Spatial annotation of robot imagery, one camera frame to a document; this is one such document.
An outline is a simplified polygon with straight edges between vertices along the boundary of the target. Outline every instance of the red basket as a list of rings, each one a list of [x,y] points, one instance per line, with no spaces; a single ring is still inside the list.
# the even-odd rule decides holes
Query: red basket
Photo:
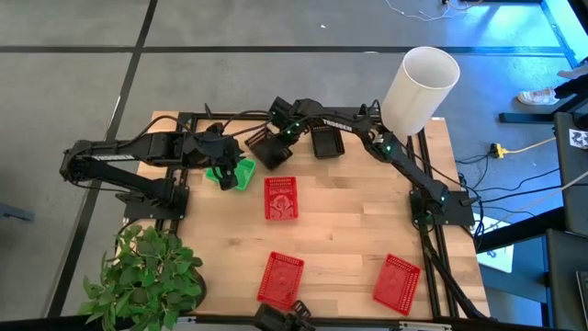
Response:
[[[379,272],[374,300],[408,315],[413,306],[420,275],[420,268],[388,254]]]
[[[304,261],[272,252],[261,280],[257,300],[289,311],[296,301]]]
[[[293,220],[298,218],[296,178],[266,178],[265,200],[267,220]]]

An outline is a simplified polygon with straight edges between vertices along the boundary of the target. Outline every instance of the yellow connector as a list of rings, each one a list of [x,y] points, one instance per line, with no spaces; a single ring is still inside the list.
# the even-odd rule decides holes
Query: yellow connector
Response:
[[[506,148],[503,148],[499,143],[493,143],[490,147],[490,153],[491,153],[492,157],[494,157],[494,158],[504,158],[504,156],[506,154],[522,153],[524,151],[530,150],[531,148],[535,148],[535,147],[540,146],[544,143],[548,143],[548,142],[551,142],[554,140],[555,140],[555,137],[549,138],[547,140],[544,140],[543,142],[535,143],[535,144],[532,144],[528,147],[525,147],[525,148],[522,148],[522,149],[516,150],[516,151],[509,151]]]
[[[503,148],[499,143],[496,144],[496,154],[498,155],[498,158],[504,158],[504,155],[507,154],[508,151]]]

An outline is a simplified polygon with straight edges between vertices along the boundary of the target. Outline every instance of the green plastic basket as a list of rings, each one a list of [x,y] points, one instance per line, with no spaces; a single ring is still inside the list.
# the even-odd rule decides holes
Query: green plastic basket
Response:
[[[256,161],[250,159],[243,159],[237,165],[235,169],[235,175],[237,176],[237,186],[235,188],[239,190],[246,190],[251,181],[251,177],[254,176]],[[218,183],[219,180],[214,177],[212,168],[206,170],[206,178]]]

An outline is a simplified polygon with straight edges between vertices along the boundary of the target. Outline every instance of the white label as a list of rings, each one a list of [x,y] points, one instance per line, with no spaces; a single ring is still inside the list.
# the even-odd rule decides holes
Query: white label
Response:
[[[322,120],[322,121],[324,122],[324,124],[330,125],[330,126],[335,127],[337,129],[341,129],[341,130],[345,130],[345,131],[349,131],[349,132],[352,131],[350,126],[343,125],[343,124],[337,123],[337,122],[333,122],[332,120]]]
[[[135,157],[132,155],[103,155],[103,156],[92,156],[93,159],[98,161],[122,161],[122,160],[134,160]]]
[[[570,129],[570,146],[588,149],[588,132]]]

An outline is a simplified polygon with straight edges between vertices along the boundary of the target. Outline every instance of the concrete floor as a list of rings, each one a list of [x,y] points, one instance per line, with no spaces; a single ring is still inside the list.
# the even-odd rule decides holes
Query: concrete floor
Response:
[[[443,14],[429,0],[389,1],[406,14],[418,10],[430,16]],[[91,0],[58,0],[50,5],[0,0],[0,45],[134,45],[148,4],[147,0],[108,0],[100,5]],[[559,47],[537,5],[482,5],[467,15],[426,23],[391,11],[385,0],[161,1],[146,44]],[[313,97],[333,106],[383,99],[401,57],[144,54],[117,137],[136,134],[154,110],[201,111],[204,102],[213,111],[237,111],[267,108],[275,96],[289,101]],[[457,159],[484,153],[490,143],[517,149],[552,136],[550,126],[503,125],[497,114],[536,110],[518,104],[513,96],[521,89],[561,83],[555,73],[570,68],[565,58],[542,54],[456,54],[455,58],[461,79],[435,115],[447,118]],[[0,54],[0,201],[37,214],[33,223],[0,220],[0,320],[43,314],[83,195],[59,177],[61,151],[78,139],[104,137],[129,59],[129,54]],[[515,186],[525,177],[556,168],[557,163],[554,143],[491,160],[481,188]],[[125,167],[132,170],[136,165]],[[459,170],[470,183],[481,173],[478,165]],[[557,183],[554,174],[525,189]],[[502,195],[487,193],[487,199]],[[516,209],[534,197],[494,205]],[[560,204],[554,199],[531,211]],[[97,278],[99,259],[113,245],[122,211],[122,203],[112,193],[99,195],[63,314],[74,314],[85,299],[82,278]],[[504,216],[503,211],[486,212],[494,218]],[[504,300],[501,294],[489,294],[492,313],[499,319],[536,323],[538,304],[523,303],[521,315],[532,317],[516,319],[501,313]]]

